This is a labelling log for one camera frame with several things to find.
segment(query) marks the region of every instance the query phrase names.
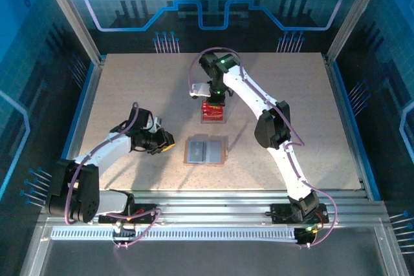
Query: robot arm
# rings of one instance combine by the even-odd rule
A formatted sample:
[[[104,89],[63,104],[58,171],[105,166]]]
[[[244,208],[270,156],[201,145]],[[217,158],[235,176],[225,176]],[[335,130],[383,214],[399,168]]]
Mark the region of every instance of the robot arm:
[[[221,59],[213,53],[205,54],[200,59],[200,65],[213,80],[209,83],[210,87],[205,83],[194,85],[190,95],[193,98],[206,96],[210,105],[224,105],[225,92],[231,89],[250,107],[257,119],[255,138],[278,165],[286,183],[293,217],[298,222],[303,221],[318,207],[319,200],[316,193],[303,183],[306,178],[294,154],[290,130],[270,103],[290,122],[289,105],[269,96],[244,69],[241,72],[231,54]]]
[[[157,154],[174,146],[173,136],[161,127],[161,119],[152,117],[152,113],[148,110],[139,108],[136,120],[131,125],[136,109],[133,107],[129,119],[111,130],[103,141],[109,142],[94,152],[82,166],[71,197],[69,208],[71,219],[89,222],[95,215],[106,213],[129,215],[131,204],[133,205],[132,194],[99,191],[99,177],[119,158],[131,151]],[[129,125],[131,126],[128,131],[118,135]],[[91,151],[73,160],[61,159],[57,162],[45,205],[49,213],[65,215],[69,183],[76,168],[90,154]]]

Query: glass panel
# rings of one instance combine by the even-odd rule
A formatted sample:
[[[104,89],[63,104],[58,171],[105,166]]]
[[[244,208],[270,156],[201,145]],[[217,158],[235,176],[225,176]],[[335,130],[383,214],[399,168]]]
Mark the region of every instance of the glass panel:
[[[198,52],[217,45],[326,52],[354,0],[73,1],[106,54]],[[166,44],[175,40],[178,46]]]
[[[55,0],[0,9],[0,271],[18,275],[44,197],[29,169],[60,158],[89,59]]]
[[[371,0],[338,57],[384,200],[414,202],[412,6],[413,0]]]

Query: beige table surface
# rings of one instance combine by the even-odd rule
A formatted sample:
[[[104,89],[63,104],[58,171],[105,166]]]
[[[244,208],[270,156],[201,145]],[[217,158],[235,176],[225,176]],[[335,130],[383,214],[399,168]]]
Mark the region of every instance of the beige table surface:
[[[106,189],[286,189],[276,163],[254,138],[256,119],[235,94],[227,97],[225,124],[201,124],[201,99],[188,95],[188,65],[195,54],[109,54],[81,154],[127,119],[131,105],[162,118],[176,146],[151,156],[129,153],[100,178]],[[321,54],[242,54],[249,75],[278,101],[290,105],[292,125],[305,141],[296,156],[308,181],[323,189],[359,189],[360,183]],[[207,82],[196,65],[193,82]],[[184,144],[195,135],[228,141],[223,166],[188,166]]]

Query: red box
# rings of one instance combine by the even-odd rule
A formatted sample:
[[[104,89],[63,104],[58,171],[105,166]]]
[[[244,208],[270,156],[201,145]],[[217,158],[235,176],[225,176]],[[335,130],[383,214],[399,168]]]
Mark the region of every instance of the red box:
[[[202,122],[223,122],[224,121],[224,107],[211,106],[206,100],[202,101],[201,105]]]

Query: blue light strip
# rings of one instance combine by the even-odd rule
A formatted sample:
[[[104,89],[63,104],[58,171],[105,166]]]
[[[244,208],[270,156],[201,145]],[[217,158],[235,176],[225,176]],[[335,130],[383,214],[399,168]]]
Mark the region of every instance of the blue light strip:
[[[69,129],[69,133],[67,135],[65,147],[63,148],[61,158],[67,158],[67,155],[69,153],[69,147],[71,146],[73,135],[75,133],[76,126],[78,124],[80,111],[82,110],[83,102],[85,101],[86,92],[89,86],[89,82],[91,81],[93,70],[94,70],[94,63],[91,62],[91,65],[89,66],[88,74],[86,76],[85,83],[83,84],[83,87],[82,87],[82,92],[80,93],[78,105],[76,106],[75,115],[73,116],[71,129]]]
[[[345,85],[343,84],[342,76],[340,74],[339,67],[338,67],[338,64],[336,63],[336,61],[333,63],[333,68],[334,68],[334,71],[335,71],[336,79],[338,80],[338,84],[339,84],[339,87],[340,87],[340,93],[341,93],[340,95],[342,96],[343,101],[345,102],[345,106],[346,106],[346,109],[347,109],[349,120],[351,122],[351,127],[352,127],[351,130],[355,134],[356,144],[358,146],[359,153],[360,153],[360,158],[361,158],[362,163],[363,163],[364,168],[365,168],[365,175],[367,177],[369,187],[371,188],[371,192],[373,194],[373,199],[374,200],[381,200],[380,192],[378,190],[378,187],[376,186],[374,173],[373,173],[373,170],[371,168],[371,164],[369,163],[368,156],[367,156],[367,153],[365,151],[364,145],[362,143],[361,134],[360,134],[358,125],[356,124],[355,116],[354,116],[352,108],[351,108],[351,103],[349,102],[349,98],[347,96],[347,91],[345,90]]]
[[[17,111],[19,111],[23,115],[23,120],[25,123],[25,134],[23,135],[23,138],[20,141],[19,147],[17,148],[16,153],[14,154],[12,163],[10,164],[10,167],[8,168],[8,171],[6,173],[5,179],[3,180],[3,184],[0,187],[0,200],[3,198],[3,195],[5,194],[7,185],[13,175],[14,169],[16,168],[17,162],[20,159],[21,153],[23,151],[23,148],[25,147],[27,138],[30,134],[30,124],[28,122],[28,114],[27,110],[23,108],[20,104],[18,104],[16,101],[14,101],[9,95],[4,93],[2,90],[0,90],[0,96],[5,99],[13,108]]]
[[[401,114],[401,122],[400,122],[400,127],[398,128],[402,137],[402,140],[404,141],[409,157],[411,158],[411,161],[413,161],[414,163],[414,151],[413,151],[413,147],[411,146],[409,139],[407,137],[407,133],[404,130],[404,126],[406,124],[406,120],[407,120],[407,114],[414,109],[414,101],[412,101],[411,103],[409,103],[403,110],[402,110],[402,114]]]
[[[334,10],[332,11],[331,17],[325,27],[286,27],[272,14],[272,12],[265,6],[255,6],[254,0],[228,0],[224,6],[224,24],[223,26],[204,26],[202,18],[202,5],[199,0],[173,0],[173,6],[164,6],[158,10],[158,12],[143,26],[143,27],[130,27],[130,28],[103,28],[101,27],[94,10],[89,0],[84,0],[86,7],[94,21],[95,26],[101,32],[145,32],[164,12],[178,11],[179,5],[196,5],[197,13],[199,17],[199,27],[202,30],[225,30],[228,28],[228,18],[230,15],[230,5],[234,3],[248,4],[248,9],[252,11],[263,11],[281,30],[306,30],[306,31],[324,31],[328,30],[341,7],[343,0],[338,0]]]

